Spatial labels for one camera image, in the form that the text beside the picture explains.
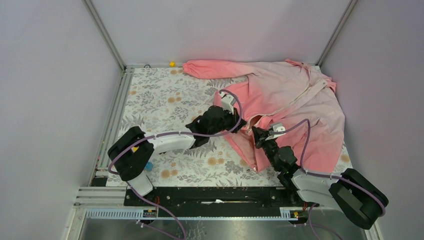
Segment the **pink zip-up jacket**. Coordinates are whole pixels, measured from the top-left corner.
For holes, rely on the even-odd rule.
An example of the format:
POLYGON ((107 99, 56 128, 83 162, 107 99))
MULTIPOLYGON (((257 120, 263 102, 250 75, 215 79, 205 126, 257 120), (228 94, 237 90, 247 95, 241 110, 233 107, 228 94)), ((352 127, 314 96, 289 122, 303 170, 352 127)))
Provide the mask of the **pink zip-up jacket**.
POLYGON ((334 170, 344 142, 345 115, 336 98, 336 83, 310 65, 281 62, 190 60, 184 73, 198 79, 245 76, 227 90, 241 102, 246 125, 225 139, 255 171, 270 166, 262 149, 254 146, 252 127, 269 129, 282 123, 288 133, 278 137, 279 147, 292 148, 299 164, 316 172, 334 170))

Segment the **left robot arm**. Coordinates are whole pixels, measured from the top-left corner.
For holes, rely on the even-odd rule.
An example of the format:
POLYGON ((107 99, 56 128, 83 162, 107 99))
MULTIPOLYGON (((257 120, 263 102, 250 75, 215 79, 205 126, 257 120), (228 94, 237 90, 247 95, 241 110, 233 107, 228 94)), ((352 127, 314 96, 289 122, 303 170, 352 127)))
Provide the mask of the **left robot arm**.
POLYGON ((146 174, 152 156, 174 150, 189 150, 203 146, 212 137, 237 133, 246 121, 238 110, 227 110, 213 105, 180 131, 148 136, 139 126, 131 127, 107 151, 110 169, 128 187, 144 206, 155 200, 154 186, 146 174))

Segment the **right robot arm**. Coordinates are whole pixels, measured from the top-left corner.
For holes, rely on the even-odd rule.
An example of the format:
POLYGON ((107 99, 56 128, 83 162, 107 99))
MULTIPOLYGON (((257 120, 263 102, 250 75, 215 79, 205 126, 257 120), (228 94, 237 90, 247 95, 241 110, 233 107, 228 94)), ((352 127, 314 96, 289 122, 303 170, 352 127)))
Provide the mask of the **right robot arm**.
POLYGON ((253 127, 252 132, 255 147, 264 151, 280 183, 288 189, 286 198, 291 205, 308 202, 338 210, 364 230, 385 215, 389 199, 357 170, 320 173, 302 169, 292 148, 279 147, 276 142, 276 134, 285 133, 282 125, 269 130, 253 127))

